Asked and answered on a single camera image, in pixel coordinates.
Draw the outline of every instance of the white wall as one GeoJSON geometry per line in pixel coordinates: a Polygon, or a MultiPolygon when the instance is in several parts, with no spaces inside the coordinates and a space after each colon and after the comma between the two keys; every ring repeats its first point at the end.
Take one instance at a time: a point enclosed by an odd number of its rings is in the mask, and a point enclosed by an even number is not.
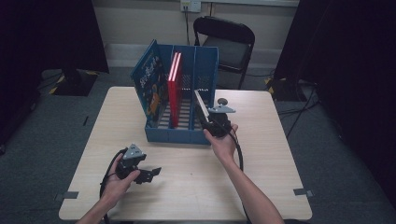
{"type": "MultiPolygon", "coordinates": [[[[93,0],[93,4],[105,44],[146,46],[152,39],[160,44],[188,44],[185,15],[180,12],[178,1],[93,0]]],[[[261,63],[269,57],[268,52],[271,57],[275,55],[271,63],[276,63],[295,10],[296,7],[203,2],[201,13],[188,15],[190,44],[194,42],[193,21],[211,11],[213,16],[242,22],[255,33],[251,63],[261,63]]]]}

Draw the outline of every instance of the wooden table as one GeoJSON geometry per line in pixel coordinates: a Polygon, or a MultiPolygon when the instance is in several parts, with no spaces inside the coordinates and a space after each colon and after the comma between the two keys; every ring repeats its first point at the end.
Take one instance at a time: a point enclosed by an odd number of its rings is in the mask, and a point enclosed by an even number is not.
{"type": "MultiPolygon", "coordinates": [[[[236,110],[245,173],[272,200],[283,218],[309,219],[303,185],[276,113],[266,91],[216,91],[236,110]]],[[[147,154],[140,169],[162,167],[152,183],[132,184],[108,215],[114,220],[245,220],[241,201],[210,146],[149,143],[145,115],[132,87],[108,91],[59,216],[81,218],[99,199],[99,183],[114,155],[132,143],[147,154]]]]}

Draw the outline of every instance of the person's left hand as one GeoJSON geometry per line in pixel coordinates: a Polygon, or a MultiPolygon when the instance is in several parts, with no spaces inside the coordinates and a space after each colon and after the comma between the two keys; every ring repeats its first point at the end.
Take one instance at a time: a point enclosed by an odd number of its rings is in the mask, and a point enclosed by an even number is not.
{"type": "Polygon", "coordinates": [[[140,175],[139,170],[132,171],[124,179],[119,179],[116,173],[117,164],[120,162],[123,154],[120,154],[114,161],[108,172],[108,180],[106,182],[105,190],[102,194],[103,200],[108,203],[108,205],[113,208],[116,206],[117,202],[122,198],[126,190],[131,187],[131,183],[140,175]]]}

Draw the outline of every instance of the gray carpet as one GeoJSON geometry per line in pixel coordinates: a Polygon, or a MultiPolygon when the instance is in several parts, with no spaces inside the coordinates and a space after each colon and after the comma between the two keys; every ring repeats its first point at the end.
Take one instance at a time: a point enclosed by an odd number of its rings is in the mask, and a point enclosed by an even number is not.
{"type": "MultiPolygon", "coordinates": [[[[131,68],[112,67],[100,74],[88,97],[48,94],[59,71],[43,73],[42,95],[35,110],[7,142],[0,157],[0,223],[68,223],[58,217],[79,158],[100,107],[112,86],[132,86],[131,68]]],[[[271,71],[249,69],[244,90],[265,90],[271,71]]],[[[219,75],[221,86],[232,85],[219,75]]],[[[308,96],[310,87],[304,87],[308,96]]],[[[300,109],[303,102],[276,102],[279,112],[300,109]]],[[[282,115],[285,133],[298,114],[282,115]]],[[[360,159],[338,137],[335,122],[321,105],[305,111],[290,133],[290,149],[309,198],[313,224],[396,223],[396,212],[360,159]]]]}

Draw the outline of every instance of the power outlet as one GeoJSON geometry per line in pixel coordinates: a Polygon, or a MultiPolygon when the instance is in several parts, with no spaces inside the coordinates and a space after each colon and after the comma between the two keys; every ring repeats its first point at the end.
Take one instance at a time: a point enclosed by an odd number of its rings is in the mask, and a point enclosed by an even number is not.
{"type": "Polygon", "coordinates": [[[180,0],[180,11],[201,12],[201,1],[180,0]]]}

